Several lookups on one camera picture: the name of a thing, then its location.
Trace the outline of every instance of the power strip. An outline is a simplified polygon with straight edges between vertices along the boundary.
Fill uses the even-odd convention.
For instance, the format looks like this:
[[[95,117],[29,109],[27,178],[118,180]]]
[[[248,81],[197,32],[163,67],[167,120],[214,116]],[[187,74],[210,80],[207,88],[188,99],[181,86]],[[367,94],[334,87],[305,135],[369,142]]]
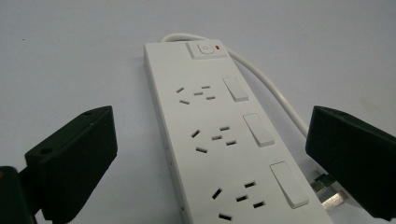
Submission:
[[[218,40],[145,46],[185,224],[332,221]]]

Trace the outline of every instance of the power button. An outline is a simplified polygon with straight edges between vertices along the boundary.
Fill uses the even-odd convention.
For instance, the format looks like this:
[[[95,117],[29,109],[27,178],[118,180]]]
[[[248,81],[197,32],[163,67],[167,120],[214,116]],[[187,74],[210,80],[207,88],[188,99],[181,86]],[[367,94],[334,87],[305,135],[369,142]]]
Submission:
[[[215,52],[209,43],[199,43],[198,48],[203,54],[212,54]]]
[[[195,40],[186,43],[194,60],[228,57],[227,51],[219,40]]]

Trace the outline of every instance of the white cable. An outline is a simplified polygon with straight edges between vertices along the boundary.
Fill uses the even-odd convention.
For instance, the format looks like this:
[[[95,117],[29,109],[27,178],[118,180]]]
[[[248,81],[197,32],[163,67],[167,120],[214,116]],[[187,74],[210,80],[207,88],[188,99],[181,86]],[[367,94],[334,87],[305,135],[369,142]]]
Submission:
[[[181,41],[181,40],[205,40],[207,38],[203,36],[198,36],[198,35],[190,35],[190,34],[170,34],[164,37],[161,42],[174,42],[174,41]],[[241,63],[246,67],[247,70],[249,70],[251,73],[253,73],[267,88],[268,90],[275,96],[277,101],[280,103],[280,105],[283,107],[283,109],[286,111],[286,113],[289,115],[291,120],[294,122],[294,124],[297,126],[297,128],[300,130],[300,132],[303,134],[303,136],[306,138],[308,136],[308,127],[304,123],[304,121],[301,119],[301,117],[297,114],[297,112],[294,110],[294,108],[291,106],[288,100],[283,96],[283,94],[280,92],[280,90],[277,88],[277,86],[270,80],[268,76],[266,76],[262,71],[259,70],[255,65],[250,63],[248,60],[243,58],[241,55],[237,54],[235,51],[232,49],[226,48],[230,56],[236,60],[237,62]]]

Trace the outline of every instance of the white switch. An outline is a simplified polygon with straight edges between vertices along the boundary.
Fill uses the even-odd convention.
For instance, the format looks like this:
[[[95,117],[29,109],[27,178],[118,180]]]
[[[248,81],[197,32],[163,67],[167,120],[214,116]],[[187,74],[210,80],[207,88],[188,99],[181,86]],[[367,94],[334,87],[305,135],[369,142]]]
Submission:
[[[242,89],[236,77],[225,77],[223,80],[234,101],[241,102],[248,100],[248,94]]]
[[[228,57],[227,51],[218,40],[197,40],[186,42],[194,60],[219,59]]]
[[[308,196],[297,182],[287,163],[282,161],[270,167],[292,209],[309,203]]]
[[[274,144],[273,136],[265,128],[258,114],[244,115],[244,119],[259,147],[268,147]]]
[[[212,54],[215,52],[209,43],[199,43],[198,48],[203,54]]]

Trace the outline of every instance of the white table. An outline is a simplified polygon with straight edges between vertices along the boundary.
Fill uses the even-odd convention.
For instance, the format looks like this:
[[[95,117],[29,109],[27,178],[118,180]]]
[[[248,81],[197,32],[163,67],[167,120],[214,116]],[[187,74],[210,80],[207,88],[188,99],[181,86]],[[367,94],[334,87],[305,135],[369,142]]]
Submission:
[[[181,223],[145,43],[174,32],[218,38],[257,64],[306,123],[325,105],[396,135],[395,11],[392,0],[1,1],[0,165],[20,171],[24,153],[66,122],[113,105],[119,156],[72,223]],[[240,68],[311,181],[305,139]],[[348,204],[330,215],[334,224],[388,223]]]

